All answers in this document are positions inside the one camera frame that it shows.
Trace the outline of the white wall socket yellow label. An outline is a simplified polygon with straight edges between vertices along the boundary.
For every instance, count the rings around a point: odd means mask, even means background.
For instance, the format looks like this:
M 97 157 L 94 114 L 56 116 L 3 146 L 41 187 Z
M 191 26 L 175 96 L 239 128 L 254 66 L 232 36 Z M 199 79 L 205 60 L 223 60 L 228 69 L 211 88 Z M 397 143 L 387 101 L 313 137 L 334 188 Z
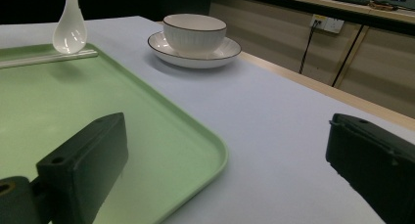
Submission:
M 309 25 L 316 29 L 338 34 L 342 30 L 344 21 L 314 14 Z

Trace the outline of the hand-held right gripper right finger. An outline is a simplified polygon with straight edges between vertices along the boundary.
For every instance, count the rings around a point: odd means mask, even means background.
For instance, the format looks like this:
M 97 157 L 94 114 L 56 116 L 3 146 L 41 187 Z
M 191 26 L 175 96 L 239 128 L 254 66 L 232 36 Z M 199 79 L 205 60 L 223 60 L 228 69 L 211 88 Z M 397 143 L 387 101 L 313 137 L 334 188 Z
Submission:
M 326 160 L 387 224 L 415 224 L 415 145 L 376 124 L 336 113 Z

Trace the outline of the white plate with dark rim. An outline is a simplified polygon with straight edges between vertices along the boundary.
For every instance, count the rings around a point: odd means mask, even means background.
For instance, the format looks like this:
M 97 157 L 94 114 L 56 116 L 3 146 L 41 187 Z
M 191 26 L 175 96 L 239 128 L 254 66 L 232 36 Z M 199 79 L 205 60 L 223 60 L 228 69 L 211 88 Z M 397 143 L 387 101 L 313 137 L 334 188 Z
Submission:
M 216 68 L 223 67 L 237 59 L 242 52 L 241 46 L 234 40 L 225 37 L 222 44 L 205 58 L 188 58 L 180 56 L 166 42 L 162 31 L 148 38 L 148 45 L 153 53 L 162 61 L 186 68 Z

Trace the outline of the vertical wall trim strip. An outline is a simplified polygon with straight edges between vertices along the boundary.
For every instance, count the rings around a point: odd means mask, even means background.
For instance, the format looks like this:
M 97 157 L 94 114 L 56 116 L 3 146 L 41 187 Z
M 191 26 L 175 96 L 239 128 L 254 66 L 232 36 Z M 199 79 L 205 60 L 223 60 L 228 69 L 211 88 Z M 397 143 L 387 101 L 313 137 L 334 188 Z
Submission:
M 351 65 L 358 49 L 360 48 L 360 45 L 363 42 L 368 30 L 368 25 L 357 24 L 354 27 L 351 37 L 349 38 L 346 47 L 344 48 L 338 61 L 335 75 L 331 82 L 332 87 L 340 87 L 342 80 L 344 79 L 346 72 Z

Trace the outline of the white ribbed bowl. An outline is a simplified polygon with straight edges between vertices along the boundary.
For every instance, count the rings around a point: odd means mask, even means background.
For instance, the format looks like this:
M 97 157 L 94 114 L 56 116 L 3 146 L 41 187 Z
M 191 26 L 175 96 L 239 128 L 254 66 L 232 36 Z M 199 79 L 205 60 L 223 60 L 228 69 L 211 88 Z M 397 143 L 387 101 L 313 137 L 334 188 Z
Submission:
M 227 24 L 198 14 L 174 14 L 163 18 L 167 44 L 185 56 L 202 57 L 215 51 L 224 41 Z

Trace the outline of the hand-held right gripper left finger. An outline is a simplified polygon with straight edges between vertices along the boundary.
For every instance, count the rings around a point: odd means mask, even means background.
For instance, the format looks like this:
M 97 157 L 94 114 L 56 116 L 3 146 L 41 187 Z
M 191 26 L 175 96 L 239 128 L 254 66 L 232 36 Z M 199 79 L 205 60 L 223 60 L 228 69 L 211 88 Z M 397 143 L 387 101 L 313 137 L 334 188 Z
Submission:
M 124 115 L 100 117 L 36 163 L 42 224 L 92 224 L 128 160 Z

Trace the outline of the white ceramic spoon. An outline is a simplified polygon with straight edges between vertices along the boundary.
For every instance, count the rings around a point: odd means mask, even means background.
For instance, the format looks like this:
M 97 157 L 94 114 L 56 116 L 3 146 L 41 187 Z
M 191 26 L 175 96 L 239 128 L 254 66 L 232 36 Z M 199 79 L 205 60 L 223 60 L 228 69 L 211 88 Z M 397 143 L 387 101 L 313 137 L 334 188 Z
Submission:
M 78 0 L 66 0 L 52 44 L 62 54 L 75 54 L 86 45 L 87 29 Z

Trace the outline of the green plastic tray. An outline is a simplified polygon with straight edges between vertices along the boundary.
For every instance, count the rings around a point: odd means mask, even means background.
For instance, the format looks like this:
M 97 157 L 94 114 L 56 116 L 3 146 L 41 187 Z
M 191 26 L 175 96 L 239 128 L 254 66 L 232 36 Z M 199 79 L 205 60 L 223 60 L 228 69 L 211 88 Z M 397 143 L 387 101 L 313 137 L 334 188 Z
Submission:
M 93 224 L 160 224 L 224 169 L 222 140 L 105 53 L 0 69 L 0 179 L 35 164 L 91 121 L 125 117 L 129 158 Z

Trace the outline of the pale blue table mat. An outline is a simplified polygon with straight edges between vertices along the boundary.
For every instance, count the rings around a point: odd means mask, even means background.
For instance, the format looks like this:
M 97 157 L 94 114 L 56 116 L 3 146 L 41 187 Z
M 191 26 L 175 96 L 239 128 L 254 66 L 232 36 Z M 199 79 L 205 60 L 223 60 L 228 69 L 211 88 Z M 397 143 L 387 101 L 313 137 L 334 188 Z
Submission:
M 91 21 L 88 39 L 218 136 L 223 171 L 164 224 L 384 224 L 326 161 L 330 119 L 371 121 L 415 144 L 415 121 L 353 104 L 341 91 L 309 89 L 244 60 L 188 69 L 148 45 L 160 26 L 141 17 Z

